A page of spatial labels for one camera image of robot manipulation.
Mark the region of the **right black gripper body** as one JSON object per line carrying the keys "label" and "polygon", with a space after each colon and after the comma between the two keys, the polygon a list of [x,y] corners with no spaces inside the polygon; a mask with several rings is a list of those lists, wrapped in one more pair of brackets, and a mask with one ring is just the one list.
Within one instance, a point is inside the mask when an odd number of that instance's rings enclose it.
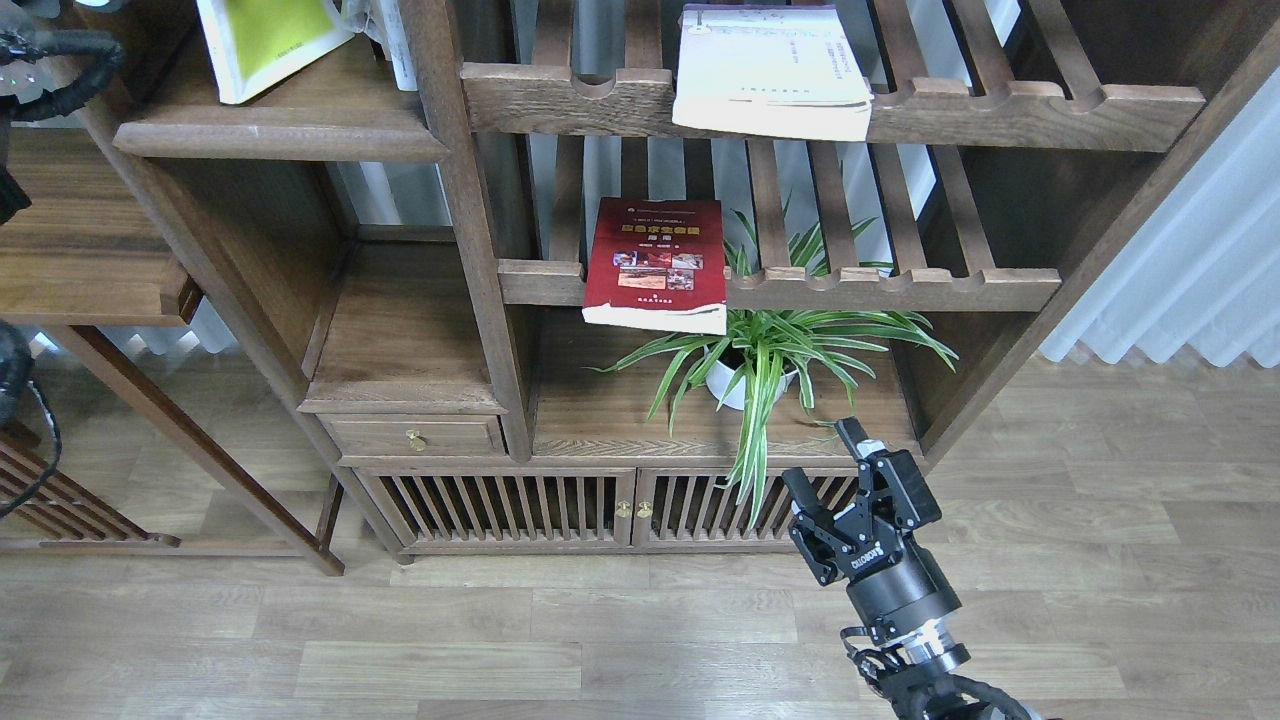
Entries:
{"label": "right black gripper body", "polygon": [[860,543],[849,539],[837,518],[818,505],[792,502],[795,523],[790,530],[819,585],[846,579],[846,593],[861,620],[855,635],[876,646],[913,642],[916,635],[943,635],[945,619],[963,603],[932,553],[918,546],[910,533],[876,519],[873,529],[886,530],[884,539]]}

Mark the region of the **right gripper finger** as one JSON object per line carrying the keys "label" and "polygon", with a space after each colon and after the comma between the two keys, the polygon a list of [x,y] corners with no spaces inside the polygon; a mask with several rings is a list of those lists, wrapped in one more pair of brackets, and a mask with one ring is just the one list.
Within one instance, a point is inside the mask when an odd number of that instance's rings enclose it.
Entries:
{"label": "right gripper finger", "polygon": [[872,439],[854,416],[837,421],[837,432],[859,461],[852,502],[836,514],[846,536],[909,534],[938,521],[942,511],[908,450],[890,452]]}
{"label": "right gripper finger", "polygon": [[794,525],[828,530],[831,511],[820,501],[806,473],[801,468],[790,468],[782,473],[782,480],[792,496]]}

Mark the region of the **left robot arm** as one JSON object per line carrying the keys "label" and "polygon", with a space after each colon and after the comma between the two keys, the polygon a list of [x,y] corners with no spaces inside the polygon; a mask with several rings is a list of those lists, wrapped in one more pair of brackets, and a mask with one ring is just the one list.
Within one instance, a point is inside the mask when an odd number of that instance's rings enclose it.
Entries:
{"label": "left robot arm", "polygon": [[[123,44],[106,31],[37,28],[33,18],[44,13],[37,12],[35,6],[36,3],[27,1],[3,3],[3,67],[17,63],[35,64],[55,56],[83,56],[92,61],[67,85],[45,90],[33,100],[4,97],[4,126],[13,120],[35,122],[65,117],[79,110],[109,86],[125,61]],[[52,439],[52,457],[47,466],[3,506],[3,516],[8,516],[29,502],[55,474],[61,459],[63,438],[47,397],[33,377],[35,360],[28,341],[9,322],[1,324],[1,355],[3,423],[6,424],[13,419],[24,393],[31,393],[44,413]]]}

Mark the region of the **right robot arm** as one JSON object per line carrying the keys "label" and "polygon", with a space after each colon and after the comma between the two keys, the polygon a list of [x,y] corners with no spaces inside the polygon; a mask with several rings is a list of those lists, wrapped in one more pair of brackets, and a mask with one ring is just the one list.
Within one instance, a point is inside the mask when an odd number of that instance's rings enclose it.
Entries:
{"label": "right robot arm", "polygon": [[[814,578],[822,585],[847,580],[860,624],[840,637],[859,674],[900,719],[1033,719],[1005,691],[956,673],[969,655],[945,621],[960,601],[914,539],[941,510],[910,452],[888,451],[852,416],[837,430],[859,468],[845,509],[828,509],[799,468],[783,482],[794,497],[790,534]],[[856,635],[870,646],[850,644]]]}

